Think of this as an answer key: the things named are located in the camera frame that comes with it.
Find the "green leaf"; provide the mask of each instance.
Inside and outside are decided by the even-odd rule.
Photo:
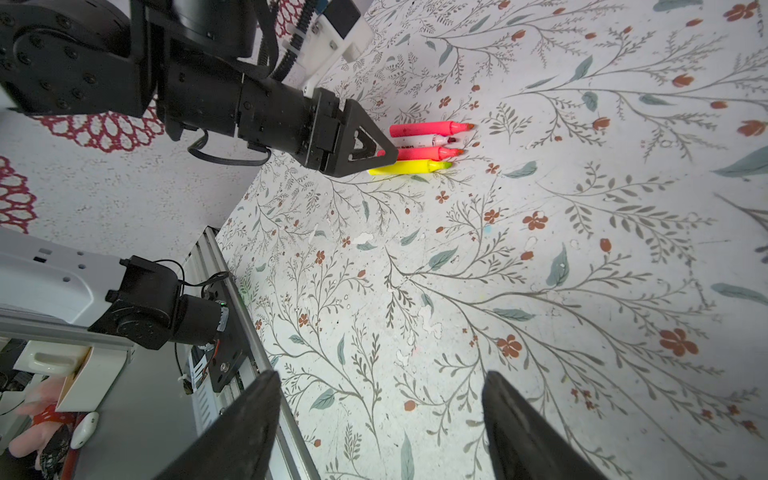
[[[429,259],[429,266],[432,270],[440,270],[441,266],[445,265],[451,258],[453,258],[453,254],[456,253],[456,250],[458,250],[458,247],[453,250],[446,250],[445,252],[438,253]]]
[[[480,27],[482,27],[482,24],[484,24],[484,23],[485,23],[485,21],[486,21],[486,20],[488,20],[488,18],[489,18],[489,17],[490,17],[490,15],[486,15],[485,17],[481,18],[480,22],[477,22],[477,23],[475,23],[475,24],[472,26],[472,28],[470,28],[470,29],[469,29],[469,33],[472,33],[472,32],[474,32],[474,31],[477,31],[477,29],[478,29],[478,28],[480,28]]]
[[[581,96],[581,101],[587,106],[589,111],[595,111],[598,109],[598,94],[593,91],[588,91]]]
[[[729,296],[731,298],[740,298],[743,300],[752,300],[753,302],[762,303],[768,305],[768,297],[760,292],[744,288],[743,286],[729,285],[728,283],[715,283],[712,285],[712,290],[718,292],[720,295]]]
[[[449,44],[448,47],[445,48],[445,51],[442,53],[442,55],[440,55],[440,61],[438,62],[437,65],[440,66],[444,64],[445,61],[448,60],[448,56],[451,54],[452,51],[453,51],[453,45]]]
[[[493,313],[496,313],[499,316],[503,316],[506,319],[514,320],[515,322],[527,322],[536,316],[532,313],[524,312],[523,310],[518,309],[505,310],[494,308]]]
[[[507,25],[514,25],[515,23],[517,23],[517,22],[521,21],[523,18],[525,18],[525,17],[530,17],[531,15],[532,15],[532,14],[528,14],[528,15],[519,15],[518,17],[514,17],[512,20],[510,20],[509,22],[507,22]]]
[[[563,251],[552,260],[552,267],[547,278],[547,285],[560,286],[568,279],[568,273],[571,268],[568,266],[568,254],[565,252],[565,243],[563,243]]]
[[[310,410],[325,410],[333,405],[333,401],[335,399],[336,398],[333,396],[333,389],[327,389],[325,392],[321,393],[319,397],[317,397],[317,400],[315,400],[315,402],[312,404]]]
[[[576,67],[576,71],[574,72],[574,76],[571,77],[571,80],[569,81],[576,81],[579,78],[583,78],[587,71],[589,71],[589,68],[592,66],[592,55],[589,56],[586,60],[581,62],[578,67]]]
[[[703,0],[659,0],[656,2],[656,5],[654,5],[654,12],[667,12],[674,8],[701,4],[703,4]]]
[[[523,177],[527,177],[528,175],[535,174],[537,169],[538,168],[536,167],[536,162],[529,161],[528,163],[523,165],[523,168],[520,168],[513,172],[509,172],[508,174],[504,174],[504,176],[507,178],[523,178]]]
[[[419,230],[421,229],[419,228],[415,232],[411,233],[407,237],[404,237],[402,240],[400,240],[400,245],[403,245],[403,246],[410,245],[413,242],[413,240],[416,238],[416,235],[419,234]]]
[[[406,439],[402,441],[402,447],[400,447],[400,480],[413,480],[414,475],[413,451],[406,433]]]
[[[712,170],[722,177],[749,177],[768,174],[768,147],[758,148],[751,154],[728,167]]]
[[[341,336],[339,345],[336,347],[336,353],[339,354],[339,363],[341,363],[342,365],[345,365],[346,360],[344,359],[344,335]]]
[[[429,308],[432,309],[432,313],[435,312],[435,304],[432,303],[432,299],[429,298],[426,293],[422,293],[422,302],[424,302],[424,306],[429,305]]]
[[[550,78],[547,78],[547,79],[545,79],[545,80],[539,80],[539,81],[537,81],[536,83],[532,83],[532,84],[530,84],[530,85],[529,85],[529,86],[527,86],[526,88],[536,88],[536,87],[541,87],[543,84],[547,83],[547,82],[548,82],[548,81],[550,81],[552,78],[554,78],[554,77],[550,77]]]
[[[654,97],[651,94],[645,94],[640,97],[640,101],[646,105],[674,105],[670,102],[663,100],[659,97]]]

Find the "stuffed toy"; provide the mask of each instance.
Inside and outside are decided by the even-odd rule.
[[[37,451],[35,468],[42,471],[46,480],[52,480],[61,469],[77,418],[77,413],[56,412],[65,380],[65,377],[48,377],[27,394],[15,413],[31,416],[32,426],[8,444],[8,451],[16,458]]]

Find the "red doily pattern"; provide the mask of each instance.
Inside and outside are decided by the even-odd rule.
[[[299,21],[303,5],[300,0],[282,0],[275,19],[275,34],[278,38],[288,34],[288,25],[295,25]]]
[[[52,115],[32,117],[57,137],[74,141],[82,147],[103,152],[133,151],[165,132],[155,114],[154,101],[142,118],[128,117],[108,111],[96,115]]]
[[[38,217],[32,205],[37,197],[29,193],[27,177],[17,174],[10,163],[0,157],[0,225],[29,233],[29,222]]]

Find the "table surface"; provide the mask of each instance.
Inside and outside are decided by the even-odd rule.
[[[217,239],[323,478],[492,478],[489,370],[609,478],[766,471],[768,50],[701,3],[373,3],[325,87],[468,153],[278,154]]]

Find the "bolt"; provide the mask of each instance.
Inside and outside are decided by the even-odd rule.
[[[58,26],[65,30],[68,30],[72,26],[72,22],[69,20],[69,18],[63,15],[56,15],[56,23],[58,23]]]
[[[12,27],[13,25],[16,25],[16,20],[14,20],[13,17],[7,13],[0,14],[0,22],[2,22],[2,24],[6,27]]]
[[[38,35],[30,35],[29,43],[34,45],[36,48],[43,48],[44,46],[43,39],[40,38]]]

